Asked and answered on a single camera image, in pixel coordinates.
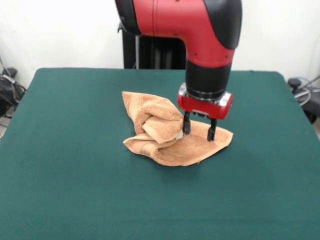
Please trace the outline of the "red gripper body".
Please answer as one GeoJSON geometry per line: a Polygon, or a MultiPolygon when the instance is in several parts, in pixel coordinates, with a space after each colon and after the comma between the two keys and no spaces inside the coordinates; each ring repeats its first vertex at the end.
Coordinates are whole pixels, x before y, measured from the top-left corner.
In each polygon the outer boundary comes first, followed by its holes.
{"type": "Polygon", "coordinates": [[[233,104],[233,95],[225,92],[215,101],[196,99],[187,93],[186,84],[182,83],[178,90],[177,104],[185,112],[205,115],[210,119],[224,120],[233,104]]]}

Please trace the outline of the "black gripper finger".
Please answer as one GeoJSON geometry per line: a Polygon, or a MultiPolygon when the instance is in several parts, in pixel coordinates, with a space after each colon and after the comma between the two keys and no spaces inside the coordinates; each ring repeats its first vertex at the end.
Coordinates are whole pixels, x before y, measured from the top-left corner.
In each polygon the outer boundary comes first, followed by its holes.
{"type": "Polygon", "coordinates": [[[184,112],[182,131],[186,135],[190,134],[191,132],[190,112],[188,111],[184,112]]]}
{"type": "Polygon", "coordinates": [[[216,127],[217,127],[217,119],[210,118],[210,127],[207,132],[207,141],[208,142],[215,140],[216,127]]]}

